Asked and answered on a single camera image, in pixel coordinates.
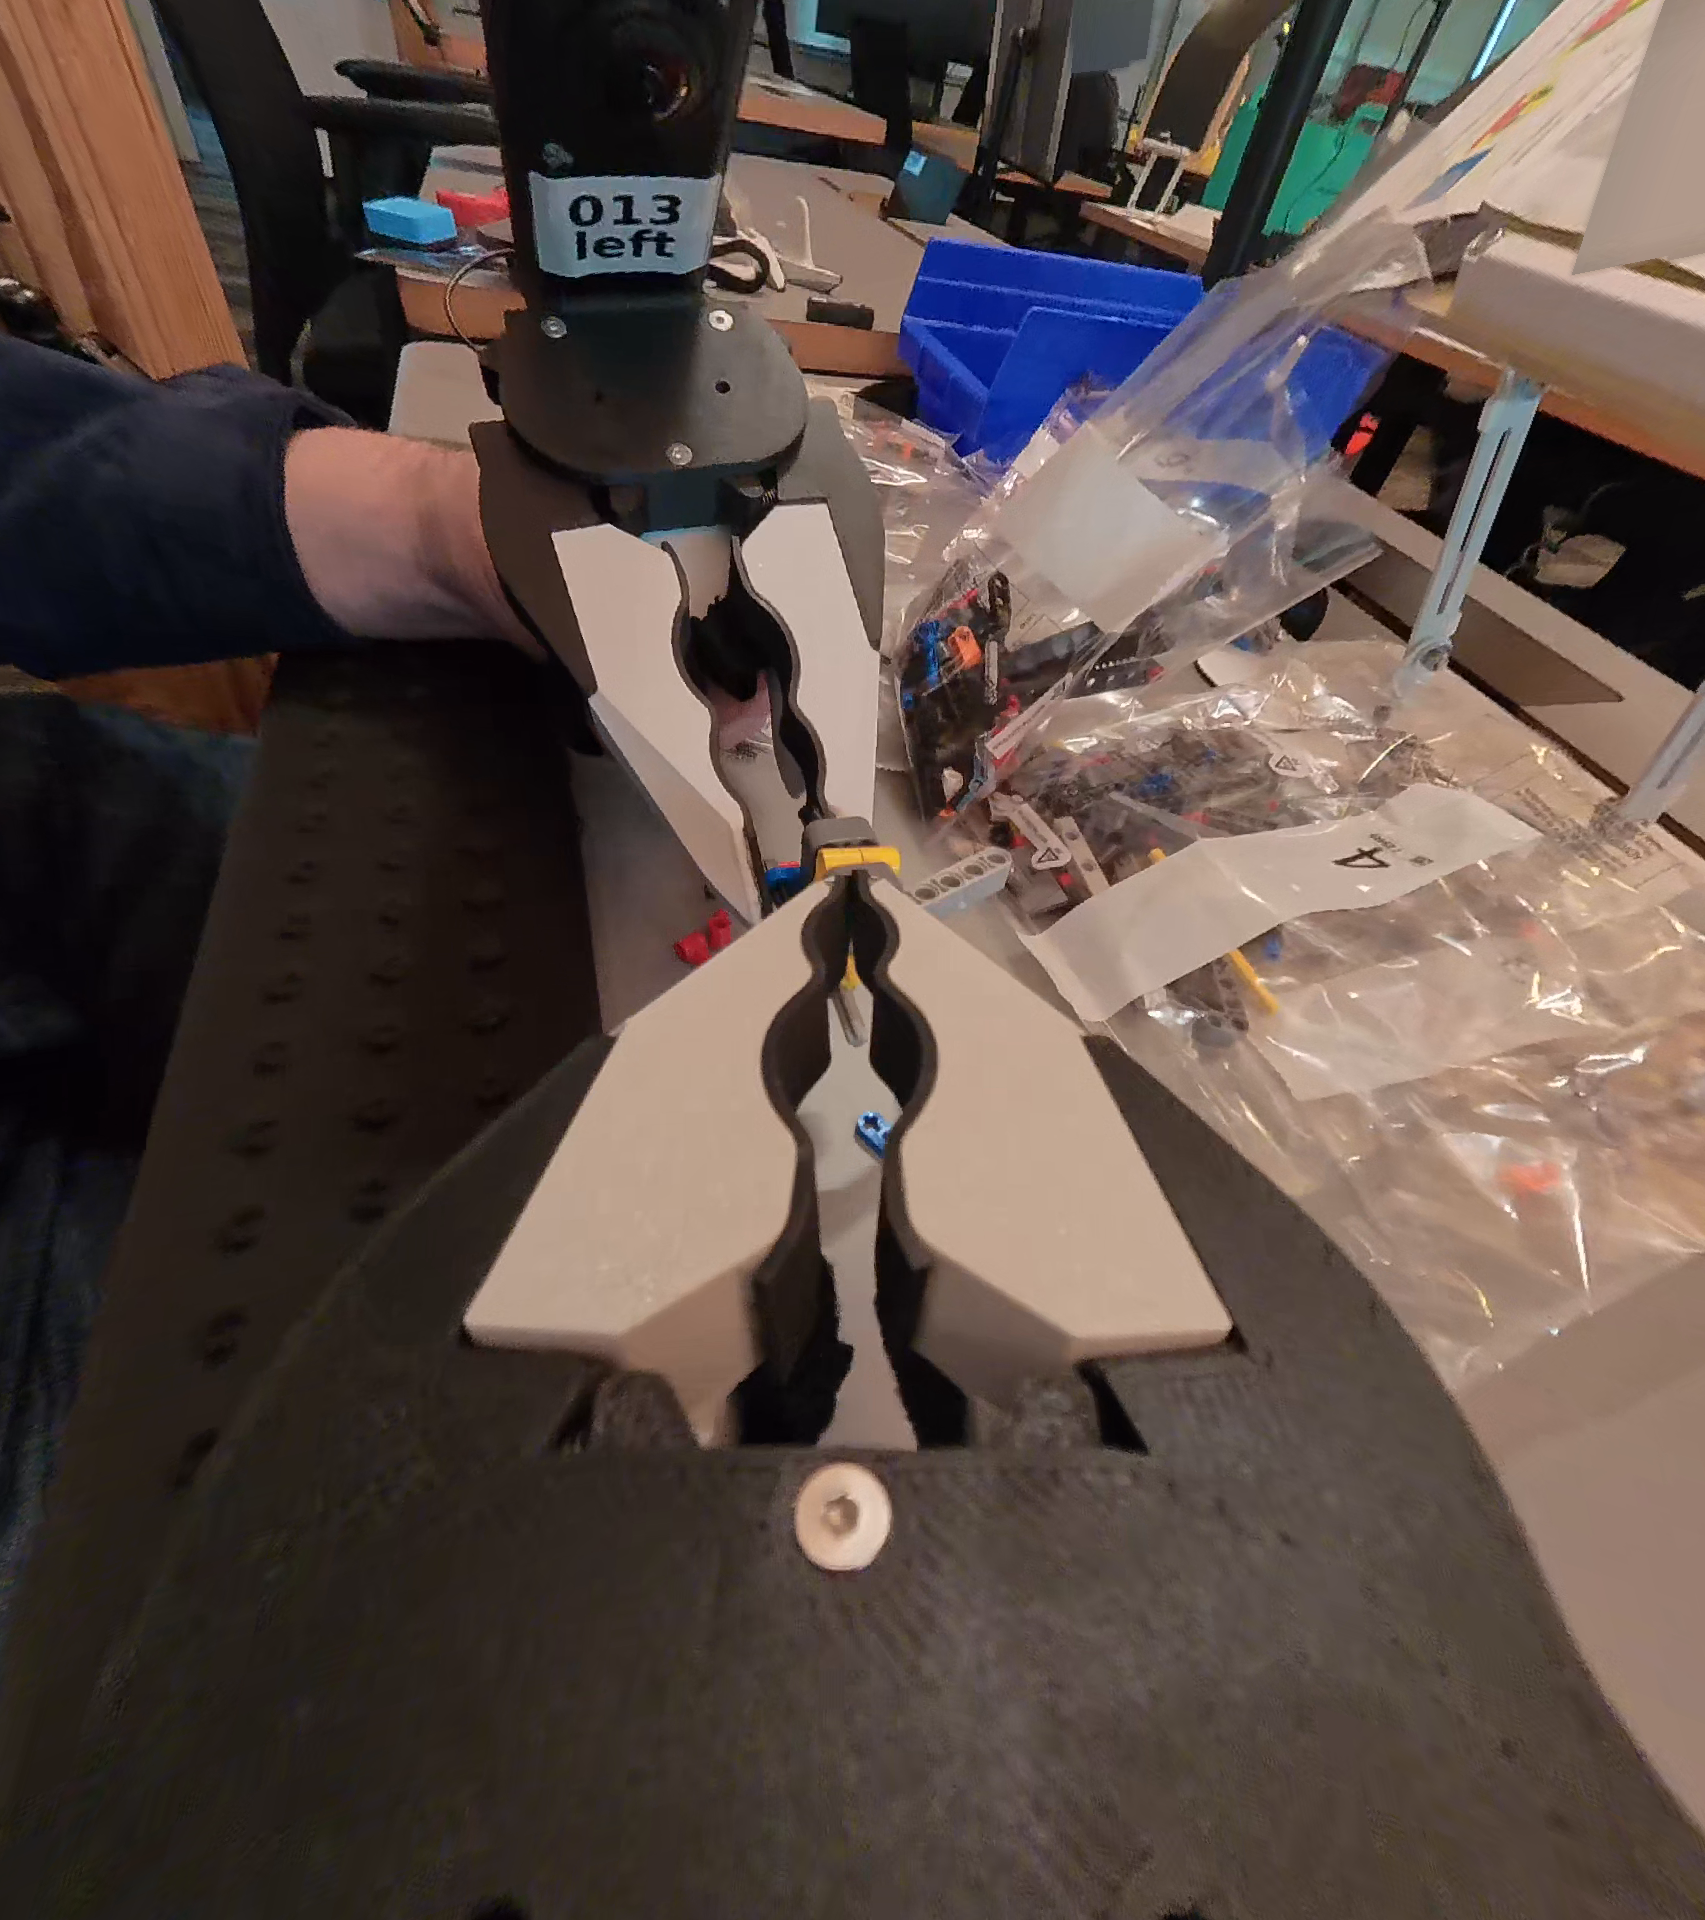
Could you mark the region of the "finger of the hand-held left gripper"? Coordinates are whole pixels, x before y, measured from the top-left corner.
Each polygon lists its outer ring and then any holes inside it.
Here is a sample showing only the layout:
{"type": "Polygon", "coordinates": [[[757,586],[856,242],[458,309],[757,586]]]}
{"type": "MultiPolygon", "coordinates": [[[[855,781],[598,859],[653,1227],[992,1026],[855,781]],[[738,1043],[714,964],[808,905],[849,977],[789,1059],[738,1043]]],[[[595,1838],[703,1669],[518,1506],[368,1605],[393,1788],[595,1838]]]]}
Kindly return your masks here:
{"type": "Polygon", "coordinates": [[[780,631],[773,656],[789,741],[807,797],[835,818],[866,818],[874,791],[879,653],[831,509],[780,502],[743,538],[738,572],[780,631]]]}
{"type": "Polygon", "coordinates": [[[674,838],[742,919],[763,917],[747,816],[718,769],[715,720],[680,658],[688,583],[674,552],[611,524],[556,531],[600,734],[674,838]]]}

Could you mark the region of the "green bag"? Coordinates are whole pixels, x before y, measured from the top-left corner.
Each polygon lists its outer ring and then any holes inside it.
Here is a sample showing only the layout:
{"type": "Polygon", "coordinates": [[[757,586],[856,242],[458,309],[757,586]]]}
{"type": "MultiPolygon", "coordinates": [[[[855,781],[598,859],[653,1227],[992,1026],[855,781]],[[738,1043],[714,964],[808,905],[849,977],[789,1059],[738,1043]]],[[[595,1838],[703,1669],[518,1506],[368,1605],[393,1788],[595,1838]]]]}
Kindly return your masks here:
{"type": "Polygon", "coordinates": [[[1264,237],[1297,237],[1338,202],[1378,141],[1393,97],[1375,89],[1351,112],[1314,107],[1297,133],[1294,151],[1264,221],[1264,237]]]}

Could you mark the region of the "grey book stand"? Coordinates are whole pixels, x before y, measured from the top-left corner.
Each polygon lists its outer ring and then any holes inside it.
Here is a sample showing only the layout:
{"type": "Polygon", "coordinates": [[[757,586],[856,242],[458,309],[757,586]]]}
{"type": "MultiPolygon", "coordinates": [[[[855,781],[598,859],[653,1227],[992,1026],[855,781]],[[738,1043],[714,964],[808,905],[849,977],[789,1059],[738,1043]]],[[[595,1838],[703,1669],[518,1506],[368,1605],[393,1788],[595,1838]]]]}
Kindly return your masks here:
{"type": "MultiPolygon", "coordinates": [[[[1703,283],[1637,267],[1578,269],[1567,248],[1500,231],[1464,253],[1429,327],[1494,371],[1497,384],[1394,669],[1397,699],[1450,662],[1490,521],[1544,401],[1584,420],[1588,432],[1605,429],[1705,478],[1703,283]]],[[[1617,818],[1705,834],[1705,678],[1632,776],[1617,818]]]]}

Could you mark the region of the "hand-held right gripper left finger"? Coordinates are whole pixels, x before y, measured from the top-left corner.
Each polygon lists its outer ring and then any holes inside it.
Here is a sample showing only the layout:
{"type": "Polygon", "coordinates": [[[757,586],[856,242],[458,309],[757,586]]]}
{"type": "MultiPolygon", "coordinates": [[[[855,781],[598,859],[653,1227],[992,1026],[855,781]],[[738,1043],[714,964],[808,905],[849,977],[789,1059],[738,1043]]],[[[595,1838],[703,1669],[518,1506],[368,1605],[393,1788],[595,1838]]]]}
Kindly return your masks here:
{"type": "Polygon", "coordinates": [[[702,1441],[814,1441],[851,1348],[796,1110],[855,887],[819,882],[631,1014],[463,1313],[486,1348],[665,1379],[702,1441]]]}

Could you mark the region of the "white plastic object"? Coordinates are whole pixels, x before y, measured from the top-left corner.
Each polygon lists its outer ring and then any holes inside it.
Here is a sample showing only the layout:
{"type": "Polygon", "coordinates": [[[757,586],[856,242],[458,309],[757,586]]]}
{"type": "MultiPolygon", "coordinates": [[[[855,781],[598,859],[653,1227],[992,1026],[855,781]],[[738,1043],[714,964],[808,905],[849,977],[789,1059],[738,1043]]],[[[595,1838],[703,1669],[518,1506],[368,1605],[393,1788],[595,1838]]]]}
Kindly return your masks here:
{"type": "Polygon", "coordinates": [[[807,194],[795,195],[768,230],[746,223],[739,216],[738,233],[764,262],[768,292],[800,289],[808,295],[831,295],[840,287],[840,272],[817,259],[813,205],[807,194]]]}

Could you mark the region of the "teal box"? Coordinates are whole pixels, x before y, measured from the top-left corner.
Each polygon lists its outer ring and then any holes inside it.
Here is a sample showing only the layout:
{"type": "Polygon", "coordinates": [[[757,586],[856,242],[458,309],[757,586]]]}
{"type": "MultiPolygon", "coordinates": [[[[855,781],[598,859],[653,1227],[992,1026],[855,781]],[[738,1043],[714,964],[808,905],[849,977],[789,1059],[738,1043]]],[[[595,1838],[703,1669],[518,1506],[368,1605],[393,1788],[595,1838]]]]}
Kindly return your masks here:
{"type": "Polygon", "coordinates": [[[897,223],[943,227],[958,207],[968,179],[967,163],[915,143],[895,173],[883,216],[897,223]]]}

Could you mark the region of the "wooden cabinet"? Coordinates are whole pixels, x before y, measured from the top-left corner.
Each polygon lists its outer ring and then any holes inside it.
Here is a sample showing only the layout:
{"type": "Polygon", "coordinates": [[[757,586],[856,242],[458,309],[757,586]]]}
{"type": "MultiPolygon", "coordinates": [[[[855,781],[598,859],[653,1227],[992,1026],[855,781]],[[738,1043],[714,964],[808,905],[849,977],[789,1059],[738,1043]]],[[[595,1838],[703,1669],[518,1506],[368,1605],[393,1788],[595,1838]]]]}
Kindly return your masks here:
{"type": "Polygon", "coordinates": [[[0,278],[137,371],[241,366],[124,3],[0,2],[0,278]]]}

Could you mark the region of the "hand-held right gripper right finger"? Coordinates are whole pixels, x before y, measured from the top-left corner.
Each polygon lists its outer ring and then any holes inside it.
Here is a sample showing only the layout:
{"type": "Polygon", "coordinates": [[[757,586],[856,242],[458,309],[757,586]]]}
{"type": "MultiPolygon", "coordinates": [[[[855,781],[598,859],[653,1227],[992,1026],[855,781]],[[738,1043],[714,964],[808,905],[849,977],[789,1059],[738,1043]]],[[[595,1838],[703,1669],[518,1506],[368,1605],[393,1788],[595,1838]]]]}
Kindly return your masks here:
{"type": "Polygon", "coordinates": [[[868,1059],[897,1116],[874,1310],[919,1441],[1088,1363],[1235,1323],[1093,1043],[897,883],[860,878],[868,1059]]]}

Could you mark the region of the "instruction booklet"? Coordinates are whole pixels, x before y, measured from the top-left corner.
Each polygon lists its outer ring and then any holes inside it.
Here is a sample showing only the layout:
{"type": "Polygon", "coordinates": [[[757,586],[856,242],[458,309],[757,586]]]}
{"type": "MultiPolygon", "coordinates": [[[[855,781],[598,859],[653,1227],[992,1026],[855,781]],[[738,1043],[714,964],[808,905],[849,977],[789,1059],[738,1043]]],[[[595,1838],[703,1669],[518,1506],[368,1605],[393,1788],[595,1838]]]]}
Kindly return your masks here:
{"type": "Polygon", "coordinates": [[[1705,281],[1705,2],[1561,3],[1331,223],[1493,214],[1572,244],[1574,272],[1705,281]]]}

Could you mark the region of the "person's left hand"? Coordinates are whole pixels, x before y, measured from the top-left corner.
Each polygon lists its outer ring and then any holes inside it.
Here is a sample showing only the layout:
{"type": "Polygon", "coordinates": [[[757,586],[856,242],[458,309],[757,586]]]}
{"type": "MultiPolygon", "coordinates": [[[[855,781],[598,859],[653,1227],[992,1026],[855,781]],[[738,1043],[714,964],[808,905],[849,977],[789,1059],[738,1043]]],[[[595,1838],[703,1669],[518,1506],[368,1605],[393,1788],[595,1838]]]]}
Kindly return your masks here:
{"type": "Polygon", "coordinates": [[[312,598],[347,634],[495,639],[543,660],[488,554],[467,447],[297,429],[284,453],[284,515],[312,598]]]}

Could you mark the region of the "clear lego parts bag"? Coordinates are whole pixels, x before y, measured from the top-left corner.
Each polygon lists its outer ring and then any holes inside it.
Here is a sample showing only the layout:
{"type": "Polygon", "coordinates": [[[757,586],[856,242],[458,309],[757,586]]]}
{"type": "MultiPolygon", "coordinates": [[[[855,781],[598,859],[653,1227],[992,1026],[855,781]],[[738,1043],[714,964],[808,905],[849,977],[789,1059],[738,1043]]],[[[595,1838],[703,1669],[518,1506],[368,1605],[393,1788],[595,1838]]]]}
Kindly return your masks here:
{"type": "Polygon", "coordinates": [[[970,509],[996,490],[998,473],[989,464],[957,453],[948,437],[870,395],[846,398],[840,415],[866,476],[891,508],[970,509]]]}

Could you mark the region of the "tall clear lego bag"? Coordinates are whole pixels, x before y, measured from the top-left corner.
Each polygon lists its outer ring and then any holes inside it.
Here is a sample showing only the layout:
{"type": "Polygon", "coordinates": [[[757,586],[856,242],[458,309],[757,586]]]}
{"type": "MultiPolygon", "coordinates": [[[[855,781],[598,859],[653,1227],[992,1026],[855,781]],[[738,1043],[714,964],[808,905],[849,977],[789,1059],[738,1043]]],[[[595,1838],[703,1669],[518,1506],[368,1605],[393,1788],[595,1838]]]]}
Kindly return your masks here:
{"type": "Polygon", "coordinates": [[[1408,218],[1344,220],[1203,294],[1114,387],[1055,403],[892,645],[922,818],[990,791],[1058,704],[1286,619],[1372,555],[1335,434],[1429,279],[1408,218]]]}

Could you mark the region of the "yellow and black lego assembly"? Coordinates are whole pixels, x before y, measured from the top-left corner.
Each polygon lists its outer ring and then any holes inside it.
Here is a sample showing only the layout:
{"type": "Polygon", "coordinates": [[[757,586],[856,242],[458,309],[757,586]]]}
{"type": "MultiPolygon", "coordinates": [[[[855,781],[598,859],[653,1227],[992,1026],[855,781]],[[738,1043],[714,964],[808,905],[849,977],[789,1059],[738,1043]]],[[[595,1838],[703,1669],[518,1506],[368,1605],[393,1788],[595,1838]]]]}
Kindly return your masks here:
{"type": "MultiPolygon", "coordinates": [[[[883,879],[902,874],[900,851],[883,842],[858,816],[817,814],[800,824],[798,851],[786,859],[768,859],[759,874],[759,904],[767,912],[796,899],[807,887],[839,882],[843,876],[870,870],[883,879]]],[[[862,1011],[855,919],[844,921],[844,968],[832,995],[832,1007],[844,1042],[862,1047],[868,1042],[862,1011]]]]}

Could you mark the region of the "black metal pole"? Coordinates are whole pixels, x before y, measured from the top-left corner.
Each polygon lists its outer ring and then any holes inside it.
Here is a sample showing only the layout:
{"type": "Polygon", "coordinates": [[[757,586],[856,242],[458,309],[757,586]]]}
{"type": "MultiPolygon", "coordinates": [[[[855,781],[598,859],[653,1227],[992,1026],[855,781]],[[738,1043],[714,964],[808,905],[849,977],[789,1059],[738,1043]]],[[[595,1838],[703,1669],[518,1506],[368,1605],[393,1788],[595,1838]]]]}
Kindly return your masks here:
{"type": "Polygon", "coordinates": [[[1297,3],[1290,33],[1209,242],[1203,266],[1207,287],[1241,275],[1262,255],[1279,187],[1351,8],[1353,2],[1297,3]]]}

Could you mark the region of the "brown background desk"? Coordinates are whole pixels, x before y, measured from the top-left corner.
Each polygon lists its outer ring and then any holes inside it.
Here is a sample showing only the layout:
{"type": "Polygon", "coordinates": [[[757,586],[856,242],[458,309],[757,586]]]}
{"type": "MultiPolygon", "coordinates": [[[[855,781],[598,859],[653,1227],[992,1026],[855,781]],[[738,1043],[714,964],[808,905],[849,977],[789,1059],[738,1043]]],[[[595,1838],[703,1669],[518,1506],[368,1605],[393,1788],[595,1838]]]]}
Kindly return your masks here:
{"type": "MultiPolygon", "coordinates": [[[[886,141],[886,125],[879,114],[767,73],[746,73],[738,119],[749,127],[798,132],[862,145],[883,145],[886,141]]],[[[976,160],[980,135],[957,122],[917,119],[910,143],[941,153],[954,163],[970,166],[976,160]]],[[[1007,160],[1000,173],[1012,183],[1049,186],[1095,202],[1104,202],[1110,195],[1110,187],[1103,179],[1075,170],[1040,176],[1007,160]]]]}

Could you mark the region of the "light grey lego beam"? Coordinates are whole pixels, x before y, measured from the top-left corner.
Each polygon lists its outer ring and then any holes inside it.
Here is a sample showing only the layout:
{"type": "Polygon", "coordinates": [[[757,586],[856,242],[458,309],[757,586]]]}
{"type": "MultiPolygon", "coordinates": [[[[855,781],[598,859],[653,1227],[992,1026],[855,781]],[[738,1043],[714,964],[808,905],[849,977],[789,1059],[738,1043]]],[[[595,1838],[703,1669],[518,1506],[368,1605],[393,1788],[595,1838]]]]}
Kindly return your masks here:
{"type": "Polygon", "coordinates": [[[984,843],[913,882],[908,896],[935,917],[950,919],[1000,896],[1012,872],[1010,851],[984,843]]]}

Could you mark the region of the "blue plastic bin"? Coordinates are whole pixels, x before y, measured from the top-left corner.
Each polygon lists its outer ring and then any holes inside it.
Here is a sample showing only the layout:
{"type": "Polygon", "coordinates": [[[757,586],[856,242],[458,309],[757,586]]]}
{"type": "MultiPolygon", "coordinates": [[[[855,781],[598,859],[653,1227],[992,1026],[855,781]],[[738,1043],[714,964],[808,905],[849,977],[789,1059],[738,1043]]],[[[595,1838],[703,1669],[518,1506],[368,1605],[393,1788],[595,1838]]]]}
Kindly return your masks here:
{"type": "Polygon", "coordinates": [[[917,415],[1007,464],[1070,386],[1122,384],[1203,294],[1193,272],[930,237],[899,329],[917,415]]]}

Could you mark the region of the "black office chair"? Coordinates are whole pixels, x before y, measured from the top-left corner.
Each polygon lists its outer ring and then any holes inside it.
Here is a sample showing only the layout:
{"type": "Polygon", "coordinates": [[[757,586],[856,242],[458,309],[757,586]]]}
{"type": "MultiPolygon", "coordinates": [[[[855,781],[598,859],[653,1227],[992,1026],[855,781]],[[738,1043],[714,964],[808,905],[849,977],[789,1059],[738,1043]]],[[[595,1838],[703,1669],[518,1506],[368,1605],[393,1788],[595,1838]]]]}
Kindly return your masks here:
{"type": "Polygon", "coordinates": [[[410,340],[391,266],[360,257],[361,203],[408,198],[435,148],[492,145],[484,80],[342,59],[345,94],[305,94],[258,2],[157,2],[234,183],[261,373],[384,427],[410,340]]]}

